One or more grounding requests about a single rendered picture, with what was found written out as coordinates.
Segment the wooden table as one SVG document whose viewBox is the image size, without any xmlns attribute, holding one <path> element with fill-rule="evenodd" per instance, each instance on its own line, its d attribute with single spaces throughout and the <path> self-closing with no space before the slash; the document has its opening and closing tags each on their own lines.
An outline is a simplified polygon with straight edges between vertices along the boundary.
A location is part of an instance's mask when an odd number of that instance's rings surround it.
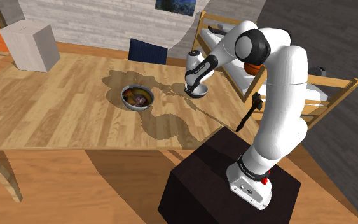
<svg viewBox="0 0 358 224">
<path fill-rule="evenodd" d="M 228 79 L 215 73 L 201 99 L 184 93 L 183 67 L 62 53 L 47 73 L 21 71 L 0 60 L 0 151 L 193 150 L 216 129 L 234 129 L 245 115 Z M 154 94 L 144 111 L 128 109 L 127 85 Z M 22 200 L 0 159 L 0 183 Z"/>
</svg>

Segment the grey metal bowl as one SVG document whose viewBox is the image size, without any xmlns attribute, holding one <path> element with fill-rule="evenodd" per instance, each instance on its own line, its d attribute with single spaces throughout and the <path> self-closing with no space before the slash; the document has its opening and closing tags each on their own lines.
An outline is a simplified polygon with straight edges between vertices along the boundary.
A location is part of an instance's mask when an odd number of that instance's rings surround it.
<svg viewBox="0 0 358 224">
<path fill-rule="evenodd" d="M 127 85 L 121 91 L 121 99 L 128 109 L 144 111 L 152 105 L 155 97 L 148 87 Z"/>
</svg>

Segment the wooden frame shelf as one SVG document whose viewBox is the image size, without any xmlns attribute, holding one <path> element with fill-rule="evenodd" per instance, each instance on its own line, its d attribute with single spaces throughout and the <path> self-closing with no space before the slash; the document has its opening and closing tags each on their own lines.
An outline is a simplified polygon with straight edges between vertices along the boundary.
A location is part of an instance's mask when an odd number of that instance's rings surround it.
<svg viewBox="0 0 358 224">
<path fill-rule="evenodd" d="M 204 23 L 205 19 L 230 25 L 240 23 L 239 20 L 209 14 L 203 10 L 197 25 L 193 48 L 199 46 L 207 54 L 217 45 L 220 38 L 209 31 L 207 24 Z M 244 71 L 243 66 L 243 64 L 234 60 L 216 69 L 216 71 L 224 74 L 241 101 L 249 108 L 251 107 L 251 97 L 255 92 L 261 94 L 262 100 L 266 99 L 267 72 L 263 70 L 256 76 L 250 76 Z M 301 113 L 301 117 L 306 121 L 308 128 L 312 128 L 357 87 L 357 78 L 343 80 L 308 75 L 305 105 Z"/>
</svg>

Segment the dark robot stand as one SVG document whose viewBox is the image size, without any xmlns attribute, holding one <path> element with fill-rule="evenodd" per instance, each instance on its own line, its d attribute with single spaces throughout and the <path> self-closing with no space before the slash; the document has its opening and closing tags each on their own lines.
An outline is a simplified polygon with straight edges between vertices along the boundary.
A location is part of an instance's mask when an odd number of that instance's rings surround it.
<svg viewBox="0 0 358 224">
<path fill-rule="evenodd" d="M 172 169 L 158 207 L 167 224 L 289 224 L 301 183 L 279 166 L 264 210 L 230 190 L 226 170 L 248 147 L 223 127 Z"/>
</svg>

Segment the dark blue wall picture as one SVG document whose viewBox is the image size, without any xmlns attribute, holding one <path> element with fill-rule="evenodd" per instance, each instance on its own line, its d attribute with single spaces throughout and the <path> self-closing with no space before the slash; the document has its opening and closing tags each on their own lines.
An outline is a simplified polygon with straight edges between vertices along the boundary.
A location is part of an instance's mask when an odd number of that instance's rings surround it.
<svg viewBox="0 0 358 224">
<path fill-rule="evenodd" d="M 191 17 L 194 15 L 195 6 L 196 0 L 155 0 L 155 8 L 157 10 Z"/>
</svg>

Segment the white bowl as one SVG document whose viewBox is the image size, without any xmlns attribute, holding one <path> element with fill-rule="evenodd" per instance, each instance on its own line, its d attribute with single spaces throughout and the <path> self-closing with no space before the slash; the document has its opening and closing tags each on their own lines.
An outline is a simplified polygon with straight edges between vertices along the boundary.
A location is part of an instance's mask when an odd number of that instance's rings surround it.
<svg viewBox="0 0 358 224">
<path fill-rule="evenodd" d="M 196 88 L 194 88 L 192 91 L 188 88 L 188 86 L 185 86 L 184 91 L 192 98 L 201 98 L 206 95 L 208 92 L 207 85 L 201 83 Z"/>
</svg>

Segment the white cardboard box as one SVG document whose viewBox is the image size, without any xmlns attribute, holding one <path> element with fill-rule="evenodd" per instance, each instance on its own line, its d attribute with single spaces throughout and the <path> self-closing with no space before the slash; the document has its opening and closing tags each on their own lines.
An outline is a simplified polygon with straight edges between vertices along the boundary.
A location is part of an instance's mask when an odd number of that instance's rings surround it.
<svg viewBox="0 0 358 224">
<path fill-rule="evenodd" d="M 19 20 L 0 34 L 19 70 L 48 72 L 60 60 L 50 24 Z"/>
</svg>

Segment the black kitchen tool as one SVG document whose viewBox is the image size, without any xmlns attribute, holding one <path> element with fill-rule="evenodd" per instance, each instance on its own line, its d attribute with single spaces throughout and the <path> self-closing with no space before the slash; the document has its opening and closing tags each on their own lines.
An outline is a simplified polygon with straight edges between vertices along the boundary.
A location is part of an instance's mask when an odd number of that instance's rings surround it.
<svg viewBox="0 0 358 224">
<path fill-rule="evenodd" d="M 236 132 L 240 131 L 244 127 L 245 122 L 251 117 L 254 110 L 255 109 L 261 110 L 262 107 L 263 107 L 263 101 L 262 101 L 261 95 L 258 92 L 255 92 L 252 95 L 252 105 L 251 105 L 250 110 L 243 117 L 243 119 L 241 120 L 241 122 L 239 123 L 239 125 L 237 126 L 235 131 Z"/>
</svg>

